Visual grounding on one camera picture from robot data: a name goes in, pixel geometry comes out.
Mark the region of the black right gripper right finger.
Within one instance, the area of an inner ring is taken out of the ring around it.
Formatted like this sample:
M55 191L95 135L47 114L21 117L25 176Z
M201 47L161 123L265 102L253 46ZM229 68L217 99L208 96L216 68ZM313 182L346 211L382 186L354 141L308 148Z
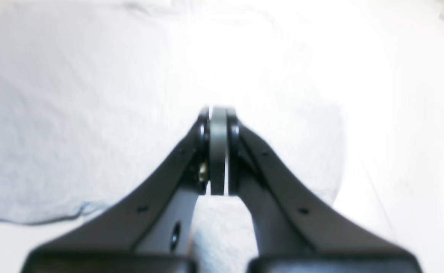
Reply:
M227 110L228 192L251 213L248 273L421 273L416 257L337 213Z

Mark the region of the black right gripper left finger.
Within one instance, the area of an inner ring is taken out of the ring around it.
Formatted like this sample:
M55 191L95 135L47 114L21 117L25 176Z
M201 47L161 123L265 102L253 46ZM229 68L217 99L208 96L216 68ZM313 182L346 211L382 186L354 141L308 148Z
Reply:
M28 255L23 273L195 273L189 233L208 175L209 110L117 204Z

